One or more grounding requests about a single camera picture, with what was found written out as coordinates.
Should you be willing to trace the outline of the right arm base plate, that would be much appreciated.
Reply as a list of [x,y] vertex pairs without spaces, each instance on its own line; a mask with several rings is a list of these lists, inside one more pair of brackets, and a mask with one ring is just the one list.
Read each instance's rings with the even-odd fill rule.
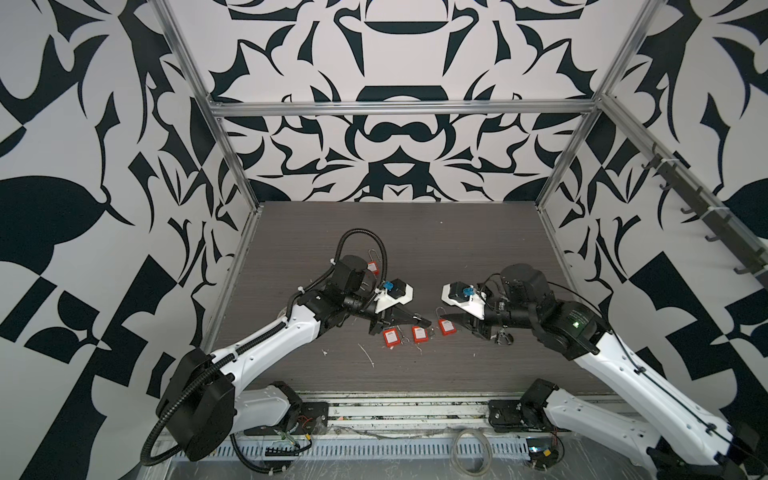
[[554,433],[557,429],[545,413],[545,401],[490,400],[487,406],[487,420],[496,433]]

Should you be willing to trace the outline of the red padlock with white label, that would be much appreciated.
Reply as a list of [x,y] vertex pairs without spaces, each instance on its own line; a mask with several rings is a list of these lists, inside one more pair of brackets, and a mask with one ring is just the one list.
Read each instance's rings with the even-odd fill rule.
[[437,307],[435,309],[436,319],[438,321],[438,327],[443,336],[453,335],[457,332],[453,322],[448,319],[447,311],[443,307]]

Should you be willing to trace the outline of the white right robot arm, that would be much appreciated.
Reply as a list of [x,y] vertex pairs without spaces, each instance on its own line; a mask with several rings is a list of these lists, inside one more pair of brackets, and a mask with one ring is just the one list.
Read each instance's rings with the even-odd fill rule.
[[473,335],[499,341],[526,329],[545,348],[590,372],[638,414],[628,418],[537,379],[512,403],[490,405],[498,432],[515,426],[554,434],[574,432],[646,468],[658,479],[746,479],[757,462],[758,434],[733,426],[684,395],[633,352],[610,323],[584,303],[556,297],[545,275],[528,264],[498,274],[500,287],[453,282],[442,301],[456,308],[447,320]]

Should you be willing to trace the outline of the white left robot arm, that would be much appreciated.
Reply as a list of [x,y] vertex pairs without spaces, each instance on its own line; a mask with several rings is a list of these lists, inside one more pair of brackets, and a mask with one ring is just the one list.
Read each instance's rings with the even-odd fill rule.
[[289,433],[302,408],[295,391],[274,382],[243,399],[245,389],[350,317],[368,321],[371,335],[400,325],[428,329],[430,321],[407,307],[413,297],[411,285],[389,278],[378,235],[365,228],[344,232],[329,269],[293,293],[274,321],[212,353],[195,348],[182,357],[156,408],[158,420],[141,448],[141,465],[154,466],[178,453],[197,461],[252,428]]

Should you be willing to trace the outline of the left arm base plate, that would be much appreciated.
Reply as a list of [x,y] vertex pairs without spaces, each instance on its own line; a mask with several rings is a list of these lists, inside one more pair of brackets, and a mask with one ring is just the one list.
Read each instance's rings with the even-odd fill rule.
[[267,436],[280,433],[290,435],[313,434],[327,426],[329,407],[328,402],[304,402],[300,407],[291,407],[286,417],[277,425],[246,429],[244,434],[247,436]]

